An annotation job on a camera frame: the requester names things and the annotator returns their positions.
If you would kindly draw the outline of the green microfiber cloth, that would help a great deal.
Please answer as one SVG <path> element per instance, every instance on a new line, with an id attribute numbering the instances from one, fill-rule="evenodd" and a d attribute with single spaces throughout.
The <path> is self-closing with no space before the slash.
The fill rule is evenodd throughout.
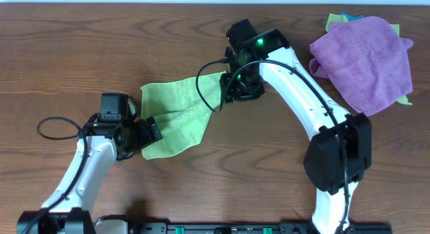
<path id="1" fill-rule="evenodd" d="M 212 73 L 168 83 L 148 83 L 142 91 L 141 117 L 152 116 L 162 139 L 142 150 L 147 159 L 176 156 L 201 143 L 212 115 L 220 105 L 220 77 Z"/>

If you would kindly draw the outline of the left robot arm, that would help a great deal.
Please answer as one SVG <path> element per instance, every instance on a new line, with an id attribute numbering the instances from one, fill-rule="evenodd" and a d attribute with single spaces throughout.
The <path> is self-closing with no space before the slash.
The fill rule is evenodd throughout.
<path id="1" fill-rule="evenodd" d="M 37 211 L 24 211 L 18 233 L 95 233 L 91 211 L 110 167 L 162 134 L 153 117 L 94 114 L 77 127 L 75 155 L 60 184 Z"/>

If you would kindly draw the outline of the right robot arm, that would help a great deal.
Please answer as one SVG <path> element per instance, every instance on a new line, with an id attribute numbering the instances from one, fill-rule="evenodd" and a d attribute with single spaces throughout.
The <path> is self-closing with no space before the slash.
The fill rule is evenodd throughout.
<path id="1" fill-rule="evenodd" d="M 363 113 L 351 115 L 325 93 L 279 30 L 259 34 L 243 19 L 231 25 L 226 38 L 230 71 L 220 78 L 221 102 L 257 100 L 264 83 L 281 95 L 310 140 L 304 168 L 317 189 L 315 231 L 349 231 L 351 197 L 371 165 L 370 120 Z"/>

